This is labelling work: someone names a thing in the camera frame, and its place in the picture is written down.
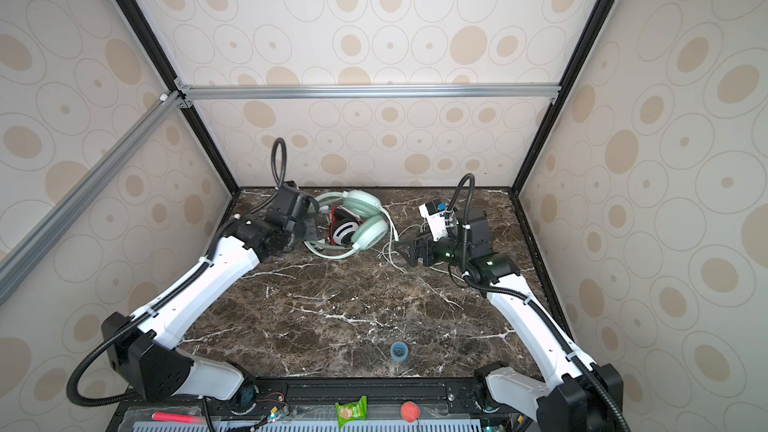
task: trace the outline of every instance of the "headphone ear cup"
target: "headphone ear cup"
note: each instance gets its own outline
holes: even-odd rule
[[[354,218],[345,218],[334,224],[331,229],[331,238],[336,245],[352,245],[352,237],[360,226]]]
[[[389,232],[389,224],[382,216],[370,217],[360,224],[352,236],[352,244],[359,250],[368,250]]]
[[[379,215],[381,201],[375,196],[362,190],[345,192],[344,206],[360,217],[371,218]]]

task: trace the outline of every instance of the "red wire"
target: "red wire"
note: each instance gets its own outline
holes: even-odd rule
[[[272,400],[272,399],[261,399],[261,400],[257,400],[256,402],[277,402],[278,404],[282,404],[285,406],[288,405],[286,402],[283,402],[282,400]]]
[[[331,245],[337,245],[333,241],[333,226],[336,224],[336,207],[338,206],[335,206],[331,209],[331,225],[328,227],[328,243]]]

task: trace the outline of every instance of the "wall panel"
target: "wall panel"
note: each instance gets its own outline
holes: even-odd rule
[[[557,82],[595,0],[140,0],[195,85]]]
[[[164,87],[110,0],[0,0],[0,259]]]
[[[301,186],[510,186],[547,97],[201,100],[197,109],[242,186],[272,186],[275,137]]]
[[[633,430],[768,418],[766,0],[620,0],[522,192]]]
[[[171,114],[0,306],[0,430],[104,430],[114,406],[70,404],[69,374],[101,343],[107,316],[129,314],[197,262],[229,197]],[[125,386],[103,356],[81,390]]]

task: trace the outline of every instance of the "headphones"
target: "headphones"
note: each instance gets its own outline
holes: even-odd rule
[[[322,244],[320,242],[304,242],[304,245],[315,255],[333,260],[347,258],[359,250],[368,250],[370,247],[373,247],[388,232],[390,236],[394,237],[394,240],[400,239],[389,212],[382,207],[381,201],[378,198],[368,192],[363,192],[362,190],[326,192],[315,197],[315,200],[317,200],[320,209],[335,202],[340,202],[345,209],[362,219],[362,223],[357,226],[357,230],[354,231],[350,239],[351,249],[339,245]],[[318,248],[346,250],[346,252],[341,255],[325,255]]]

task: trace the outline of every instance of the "mint green headphones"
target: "mint green headphones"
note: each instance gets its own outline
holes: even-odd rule
[[[382,207],[381,201],[378,198],[368,192],[363,192],[362,190],[326,192],[315,197],[315,199],[321,208],[334,202],[341,202],[345,208],[364,220],[358,227],[357,232],[352,236],[351,250],[341,255],[324,255],[317,250],[316,245],[312,242],[304,242],[313,254],[330,259],[347,258],[359,250],[368,250],[370,247],[373,247],[390,231],[394,240],[399,240],[397,229],[395,229],[395,225],[392,223],[392,217],[389,215],[389,212]]]

